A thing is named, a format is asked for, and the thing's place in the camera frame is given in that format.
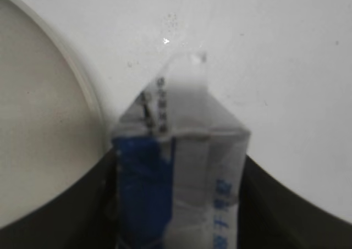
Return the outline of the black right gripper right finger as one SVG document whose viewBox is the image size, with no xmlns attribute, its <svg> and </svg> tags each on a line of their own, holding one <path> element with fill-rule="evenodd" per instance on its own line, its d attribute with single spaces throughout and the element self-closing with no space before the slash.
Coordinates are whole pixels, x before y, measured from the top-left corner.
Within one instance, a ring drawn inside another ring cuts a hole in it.
<svg viewBox="0 0 352 249">
<path fill-rule="evenodd" d="M 247 157 L 238 248 L 351 248 L 351 224 L 296 195 Z"/>
</svg>

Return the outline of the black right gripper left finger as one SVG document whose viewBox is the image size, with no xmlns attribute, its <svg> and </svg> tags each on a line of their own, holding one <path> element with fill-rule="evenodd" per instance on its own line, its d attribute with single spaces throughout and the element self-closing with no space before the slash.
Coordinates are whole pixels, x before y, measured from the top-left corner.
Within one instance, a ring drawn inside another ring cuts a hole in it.
<svg viewBox="0 0 352 249">
<path fill-rule="evenodd" d="M 1 228 L 1 248 L 114 248 L 116 162 L 109 150 L 61 195 Z"/>
</svg>

